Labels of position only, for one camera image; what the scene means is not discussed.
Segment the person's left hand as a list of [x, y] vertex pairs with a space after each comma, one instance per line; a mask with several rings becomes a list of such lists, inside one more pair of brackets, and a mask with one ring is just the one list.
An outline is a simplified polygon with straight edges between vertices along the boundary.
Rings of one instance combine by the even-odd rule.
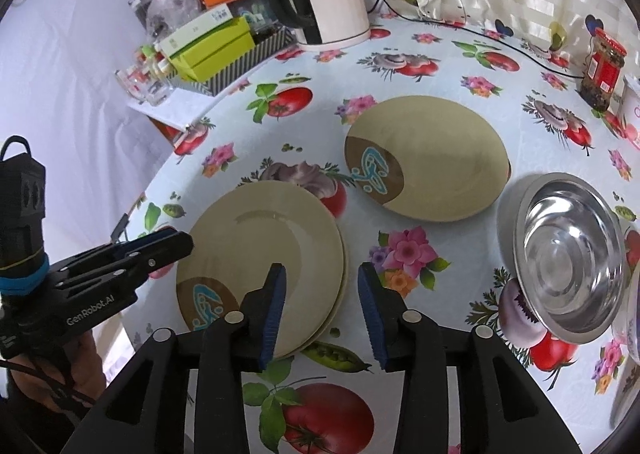
[[[102, 370], [102, 359], [96, 350], [96, 342], [91, 332], [85, 332], [72, 340], [70, 346], [70, 374], [74, 380], [74, 389], [92, 400], [96, 400], [106, 388], [106, 379]], [[28, 356], [16, 356], [12, 362], [22, 367], [36, 370], [41, 368], [44, 374], [58, 382], [64, 382], [62, 373], [50, 362], [35, 357], [35, 361]], [[62, 410], [53, 400], [54, 392], [42, 379], [31, 374], [10, 370], [17, 388], [28, 398], [44, 405], [50, 411], [61, 413]]]

